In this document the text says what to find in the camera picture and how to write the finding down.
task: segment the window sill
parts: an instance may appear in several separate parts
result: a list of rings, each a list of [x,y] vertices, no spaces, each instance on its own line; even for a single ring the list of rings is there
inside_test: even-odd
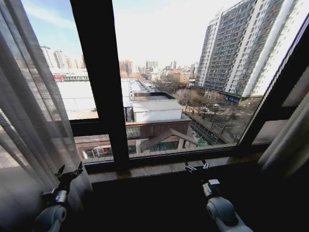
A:
[[[258,161],[262,153],[253,153],[252,155],[246,157],[223,157],[216,159],[206,159],[206,162],[210,164],[210,167],[220,167],[235,163],[244,163]],[[191,166],[202,166],[201,160],[190,161]],[[185,163],[174,162],[169,164],[158,164],[158,165],[145,165],[139,167],[133,167],[124,171],[102,171],[100,173],[89,174],[89,179],[91,183],[113,181],[127,178],[137,178],[144,176],[169,174],[177,172],[186,172]]]

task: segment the brown building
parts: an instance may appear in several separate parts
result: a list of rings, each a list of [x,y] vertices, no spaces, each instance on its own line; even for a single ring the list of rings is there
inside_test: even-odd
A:
[[[128,59],[119,62],[120,73],[126,72],[128,75],[132,75],[132,62]]]
[[[178,80],[182,84],[188,84],[189,83],[189,77],[190,73],[189,72],[174,72],[173,73],[173,78]]]
[[[69,57],[67,57],[67,63],[68,63],[68,68],[72,69],[73,65],[72,65],[71,59]]]
[[[119,70],[120,70],[120,73],[126,71],[126,62],[124,62],[124,61],[119,62]]]

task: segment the sheer curtain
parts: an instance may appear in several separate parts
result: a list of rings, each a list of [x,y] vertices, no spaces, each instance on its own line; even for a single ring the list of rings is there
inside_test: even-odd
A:
[[[11,230],[42,210],[41,193],[55,173],[77,168],[63,101],[20,0],[0,0],[0,228]],[[91,185],[73,180],[70,205],[82,209]]]
[[[309,93],[264,152],[259,164],[265,173],[289,177],[309,161]]]

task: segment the sign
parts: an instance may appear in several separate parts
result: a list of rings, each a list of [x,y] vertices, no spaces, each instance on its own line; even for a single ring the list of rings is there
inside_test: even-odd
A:
[[[239,102],[238,98],[234,98],[234,97],[231,97],[231,96],[226,96],[225,100],[228,100],[228,101],[231,101],[231,102],[236,102],[236,103]]]
[[[65,75],[53,75],[53,77],[54,77],[54,79],[56,81],[59,81],[59,80],[61,80],[62,78],[66,77],[66,76]]]

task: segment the cloud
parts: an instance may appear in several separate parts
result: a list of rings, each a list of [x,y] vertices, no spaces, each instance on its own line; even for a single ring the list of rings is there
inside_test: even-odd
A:
[[[77,30],[75,22],[59,17],[57,15],[52,15],[50,12],[44,9],[38,9],[30,6],[24,6],[24,7],[29,15],[32,15],[36,18],[52,23],[58,27]]]

